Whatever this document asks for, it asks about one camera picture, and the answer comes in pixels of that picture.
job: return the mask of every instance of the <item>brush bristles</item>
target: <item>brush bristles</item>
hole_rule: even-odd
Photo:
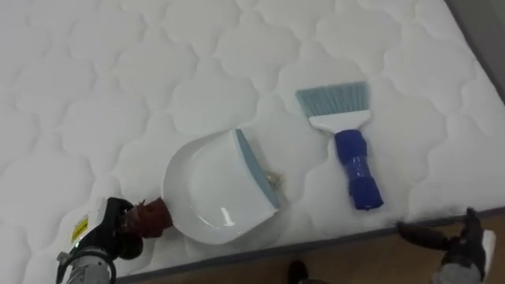
[[[368,109],[368,86],[365,82],[300,90],[296,96],[308,117]]]

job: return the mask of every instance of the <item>light blue bristles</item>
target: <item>light blue bristles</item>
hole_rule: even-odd
[[[296,96],[309,118],[368,109],[368,85],[365,82],[300,90]]]
[[[277,196],[272,190],[270,183],[268,182],[268,179],[265,176],[265,173],[261,169],[260,164],[258,163],[258,160],[256,159],[256,156],[253,153],[253,150],[249,146],[249,142],[247,142],[247,139],[245,139],[244,133],[240,129],[237,129],[235,131],[237,134],[238,144],[240,145],[240,149],[242,150],[242,154],[244,156],[245,163],[247,164],[247,167],[249,168],[252,177],[260,187],[261,191],[263,191],[263,194],[274,206],[274,208],[279,209],[280,208],[279,200],[277,199]]]

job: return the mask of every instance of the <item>robotic arm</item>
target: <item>robotic arm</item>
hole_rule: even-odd
[[[119,198],[100,200],[77,223],[70,252],[59,254],[56,284],[114,284],[114,260],[132,260],[142,253],[142,237],[124,230],[122,225],[133,208]]]
[[[463,224],[459,236],[452,238],[426,227],[402,222],[397,225],[399,235],[406,241],[446,252],[432,283],[479,283],[489,272],[496,243],[494,232],[482,228],[481,221],[471,208],[467,209]]]

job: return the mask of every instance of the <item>yellow warning label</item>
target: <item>yellow warning label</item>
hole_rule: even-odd
[[[87,228],[88,228],[88,217],[85,216],[84,218],[82,218],[82,220],[80,220],[77,223],[76,227],[73,229],[71,243],[73,243]]]

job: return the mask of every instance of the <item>black cable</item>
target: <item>black cable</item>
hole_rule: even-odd
[[[115,284],[116,283],[116,266],[114,265],[114,261],[112,261],[106,254],[101,253],[101,252],[96,252],[96,251],[80,251],[77,252],[75,255],[71,256],[64,264],[61,265],[61,268],[63,271],[66,271],[66,268],[75,260],[80,259],[81,257],[84,256],[96,256],[103,260],[105,263],[110,268],[110,279],[109,279],[109,284]]]

